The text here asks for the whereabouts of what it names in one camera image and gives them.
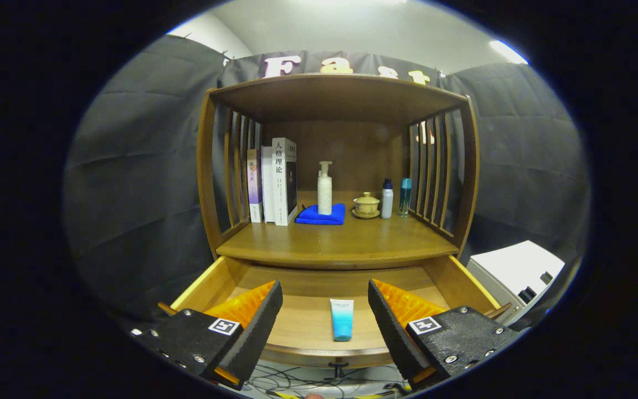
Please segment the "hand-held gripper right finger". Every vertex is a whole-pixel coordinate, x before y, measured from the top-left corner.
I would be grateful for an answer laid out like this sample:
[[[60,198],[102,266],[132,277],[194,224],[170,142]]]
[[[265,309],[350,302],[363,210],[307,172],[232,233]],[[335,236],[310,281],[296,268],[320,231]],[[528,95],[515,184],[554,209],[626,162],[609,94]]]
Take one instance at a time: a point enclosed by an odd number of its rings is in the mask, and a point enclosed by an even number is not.
[[[369,280],[368,301],[393,363],[414,391],[466,373],[520,336],[470,306],[445,310],[377,279]]]

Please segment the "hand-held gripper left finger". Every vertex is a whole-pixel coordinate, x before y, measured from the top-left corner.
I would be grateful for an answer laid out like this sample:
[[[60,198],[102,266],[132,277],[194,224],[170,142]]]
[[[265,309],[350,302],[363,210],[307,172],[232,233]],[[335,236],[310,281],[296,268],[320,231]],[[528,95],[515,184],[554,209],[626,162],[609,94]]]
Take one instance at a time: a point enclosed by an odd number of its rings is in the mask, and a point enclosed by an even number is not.
[[[281,283],[273,280],[209,310],[170,308],[131,337],[154,355],[205,381],[240,391],[255,371],[279,310]]]

